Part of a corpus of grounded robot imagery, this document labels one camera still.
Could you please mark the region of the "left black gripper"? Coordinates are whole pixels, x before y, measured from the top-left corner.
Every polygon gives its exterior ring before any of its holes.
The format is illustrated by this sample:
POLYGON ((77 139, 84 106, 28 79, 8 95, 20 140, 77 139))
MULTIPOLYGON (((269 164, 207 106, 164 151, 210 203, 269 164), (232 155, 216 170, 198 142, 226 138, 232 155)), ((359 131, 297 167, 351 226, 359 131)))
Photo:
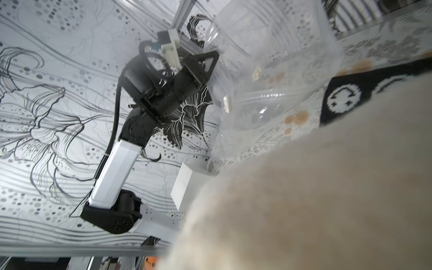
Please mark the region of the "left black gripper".
POLYGON ((133 109, 164 123, 182 103, 209 82, 218 59, 217 51, 187 55, 181 61, 180 71, 174 72, 161 55, 144 52, 125 66, 119 86, 135 102, 133 109))

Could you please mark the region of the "clear plastic vacuum bag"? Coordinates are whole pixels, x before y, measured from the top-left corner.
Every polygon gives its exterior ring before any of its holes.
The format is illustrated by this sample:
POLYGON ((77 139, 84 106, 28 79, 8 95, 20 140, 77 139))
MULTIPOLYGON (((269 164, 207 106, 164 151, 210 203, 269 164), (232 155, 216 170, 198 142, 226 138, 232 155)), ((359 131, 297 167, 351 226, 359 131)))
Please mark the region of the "clear plastic vacuum bag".
POLYGON ((219 53, 208 82, 221 110, 213 158, 248 148, 328 82, 343 58, 321 1, 231 1, 210 25, 204 51, 219 53))

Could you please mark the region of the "beige fluffy cloth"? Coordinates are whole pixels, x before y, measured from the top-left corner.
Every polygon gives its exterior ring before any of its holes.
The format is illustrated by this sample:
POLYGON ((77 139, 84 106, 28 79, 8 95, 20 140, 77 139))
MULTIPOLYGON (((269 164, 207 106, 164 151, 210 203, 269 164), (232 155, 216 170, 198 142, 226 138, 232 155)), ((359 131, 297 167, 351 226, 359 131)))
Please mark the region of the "beige fluffy cloth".
POLYGON ((160 270, 429 270, 432 75, 220 172, 160 270))

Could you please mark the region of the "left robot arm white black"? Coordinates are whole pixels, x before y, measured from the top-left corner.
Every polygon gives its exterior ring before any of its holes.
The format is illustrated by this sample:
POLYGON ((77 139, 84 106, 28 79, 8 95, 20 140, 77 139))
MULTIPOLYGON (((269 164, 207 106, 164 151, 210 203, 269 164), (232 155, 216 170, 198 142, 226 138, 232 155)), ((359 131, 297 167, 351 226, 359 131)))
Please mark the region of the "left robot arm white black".
POLYGON ((156 70, 150 56, 134 57, 119 76, 110 142, 81 213, 111 234, 129 232, 143 220, 141 199, 124 183, 156 130, 173 127, 174 117, 184 115, 182 105, 204 89, 219 59, 217 51, 188 55, 173 73, 169 64, 156 70))

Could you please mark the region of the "white box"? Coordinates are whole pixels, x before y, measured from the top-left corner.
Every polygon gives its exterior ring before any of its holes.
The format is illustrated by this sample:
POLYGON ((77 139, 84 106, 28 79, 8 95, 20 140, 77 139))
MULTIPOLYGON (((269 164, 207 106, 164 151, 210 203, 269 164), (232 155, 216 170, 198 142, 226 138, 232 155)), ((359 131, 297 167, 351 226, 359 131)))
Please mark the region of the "white box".
POLYGON ((201 188, 213 178, 204 167, 182 163, 175 179, 171 198, 179 212, 188 211, 201 188))

